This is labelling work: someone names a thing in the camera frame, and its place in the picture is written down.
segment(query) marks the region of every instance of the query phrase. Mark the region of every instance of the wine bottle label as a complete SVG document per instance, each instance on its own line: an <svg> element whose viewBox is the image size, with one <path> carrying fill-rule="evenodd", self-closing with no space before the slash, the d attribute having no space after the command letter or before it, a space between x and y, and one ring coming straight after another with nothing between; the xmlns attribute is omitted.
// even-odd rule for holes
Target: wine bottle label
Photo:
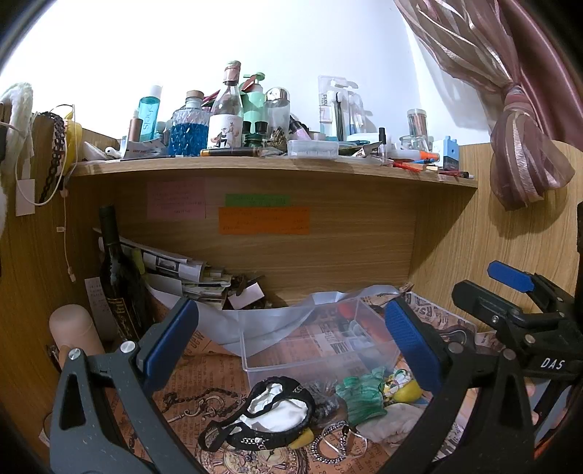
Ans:
<svg viewBox="0 0 583 474"><path fill-rule="evenodd" d="M237 115L213 115L209 120L207 148L231 148L241 146L243 118Z"/></svg>
<svg viewBox="0 0 583 474"><path fill-rule="evenodd" d="M106 298L113 317L117 324L120 336L128 339L137 341L139 339L138 331L132 320L132 316L128 311L128 307L125 304L123 298Z"/></svg>

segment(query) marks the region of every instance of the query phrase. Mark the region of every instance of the orange sticky note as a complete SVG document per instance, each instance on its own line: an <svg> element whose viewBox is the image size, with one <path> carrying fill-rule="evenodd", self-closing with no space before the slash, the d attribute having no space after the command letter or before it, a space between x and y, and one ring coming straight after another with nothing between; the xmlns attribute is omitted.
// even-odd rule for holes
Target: orange sticky note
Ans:
<svg viewBox="0 0 583 474"><path fill-rule="evenodd" d="M308 235L308 207L219 207L219 233L222 235L252 235L275 233Z"/></svg>

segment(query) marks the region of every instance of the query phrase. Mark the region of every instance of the yellow object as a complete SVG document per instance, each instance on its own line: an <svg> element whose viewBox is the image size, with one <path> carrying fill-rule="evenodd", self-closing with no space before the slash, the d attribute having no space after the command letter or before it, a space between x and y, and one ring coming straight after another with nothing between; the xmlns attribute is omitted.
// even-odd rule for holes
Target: yellow object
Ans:
<svg viewBox="0 0 583 474"><path fill-rule="evenodd" d="M83 137L83 127L78 124L77 122L73 122L69 116L72 117L73 113L71 112L67 115L65 119L65 141L67 143L67 155L65 157L65 170L64 173L69 171L69 168L75 161L75 155L80 154L81 151L81 143ZM75 143L75 131L77 133L77 140Z"/></svg>
<svg viewBox="0 0 583 474"><path fill-rule="evenodd" d="M397 403L412 403L421 397L421 387L416 380L411 380L403 388L393 395L393 401Z"/></svg>
<svg viewBox="0 0 583 474"><path fill-rule="evenodd" d="M132 260L136 264L140 275L144 275L146 273L146 267L142 258L142 251L140 249L132 249Z"/></svg>
<svg viewBox="0 0 583 474"><path fill-rule="evenodd" d="M300 437L287 445L290 449L300 449L307 446L314 440L314 433L309 428L301 432Z"/></svg>

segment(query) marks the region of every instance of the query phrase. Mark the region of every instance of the green sticky note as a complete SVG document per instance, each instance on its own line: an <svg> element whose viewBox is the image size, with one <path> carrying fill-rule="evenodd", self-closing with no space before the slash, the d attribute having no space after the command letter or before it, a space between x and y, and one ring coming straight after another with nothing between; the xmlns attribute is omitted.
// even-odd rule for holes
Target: green sticky note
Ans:
<svg viewBox="0 0 583 474"><path fill-rule="evenodd" d="M225 207L286 207L290 197L285 194L226 194Z"/></svg>

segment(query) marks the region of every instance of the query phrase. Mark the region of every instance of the white wall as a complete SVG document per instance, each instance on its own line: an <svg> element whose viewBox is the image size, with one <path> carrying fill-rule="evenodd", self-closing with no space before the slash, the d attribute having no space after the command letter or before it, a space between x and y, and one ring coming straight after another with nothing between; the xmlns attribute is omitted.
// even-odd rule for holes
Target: white wall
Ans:
<svg viewBox="0 0 583 474"><path fill-rule="evenodd" d="M167 120L186 91L218 89L225 63L237 59L243 74L265 73L265 90L287 88L292 113L312 130L318 75L339 75L359 84L369 131L385 127L395 140L408 133L407 109L422 107L436 137L487 141L480 125L444 107L407 31L390 0L57 0L2 71L0 89L28 81L35 110L74 102L84 127L120 137L151 84L164 86Z"/></svg>

